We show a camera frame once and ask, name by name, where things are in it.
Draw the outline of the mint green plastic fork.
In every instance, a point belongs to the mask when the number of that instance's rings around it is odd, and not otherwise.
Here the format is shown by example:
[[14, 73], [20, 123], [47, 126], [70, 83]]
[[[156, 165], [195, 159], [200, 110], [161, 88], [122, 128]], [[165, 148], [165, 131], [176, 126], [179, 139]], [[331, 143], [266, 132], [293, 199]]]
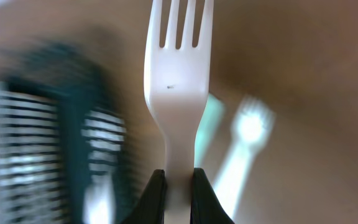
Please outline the mint green plastic fork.
[[209, 145], [221, 123], [225, 106], [214, 95], [209, 94], [203, 116], [200, 121], [195, 139], [195, 167], [201, 167]]

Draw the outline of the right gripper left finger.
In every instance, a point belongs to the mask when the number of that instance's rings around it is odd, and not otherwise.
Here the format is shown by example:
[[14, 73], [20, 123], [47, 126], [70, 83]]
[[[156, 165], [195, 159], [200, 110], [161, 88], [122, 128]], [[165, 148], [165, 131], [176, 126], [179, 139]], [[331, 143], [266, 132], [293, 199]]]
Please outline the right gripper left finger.
[[140, 200], [121, 224], [163, 224], [167, 181], [165, 171], [154, 170]]

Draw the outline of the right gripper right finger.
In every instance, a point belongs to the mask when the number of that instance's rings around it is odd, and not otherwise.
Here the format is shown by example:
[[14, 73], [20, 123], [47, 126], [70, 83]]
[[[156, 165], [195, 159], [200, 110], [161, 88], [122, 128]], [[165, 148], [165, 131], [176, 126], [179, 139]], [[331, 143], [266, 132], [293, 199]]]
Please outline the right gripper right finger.
[[223, 210], [202, 168], [194, 169], [191, 193], [191, 224], [234, 224]]

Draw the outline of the white plastic fork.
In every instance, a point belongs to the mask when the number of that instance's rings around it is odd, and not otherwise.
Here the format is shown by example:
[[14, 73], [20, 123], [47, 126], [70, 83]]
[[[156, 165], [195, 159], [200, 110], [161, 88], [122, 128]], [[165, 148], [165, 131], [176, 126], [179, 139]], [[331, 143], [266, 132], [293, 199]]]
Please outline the white plastic fork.
[[209, 92], [214, 1], [206, 0], [197, 46], [193, 45], [195, 1], [188, 1], [181, 47], [175, 47], [179, 1], [172, 1], [165, 45], [160, 46], [162, 0], [150, 12], [144, 58], [144, 96], [165, 143], [167, 194], [163, 221], [191, 220], [195, 139]]
[[231, 144], [213, 189], [220, 205], [233, 219], [257, 155], [266, 147], [275, 113], [260, 99], [245, 97], [231, 124]]

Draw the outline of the white thick plastic spoon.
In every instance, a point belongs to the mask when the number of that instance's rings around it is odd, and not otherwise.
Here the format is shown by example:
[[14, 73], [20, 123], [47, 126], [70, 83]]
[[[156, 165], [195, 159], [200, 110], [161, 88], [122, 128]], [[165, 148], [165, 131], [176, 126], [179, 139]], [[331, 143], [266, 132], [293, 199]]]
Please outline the white thick plastic spoon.
[[85, 224], [114, 224], [116, 202], [114, 187], [109, 176], [102, 176], [85, 191], [83, 222]]

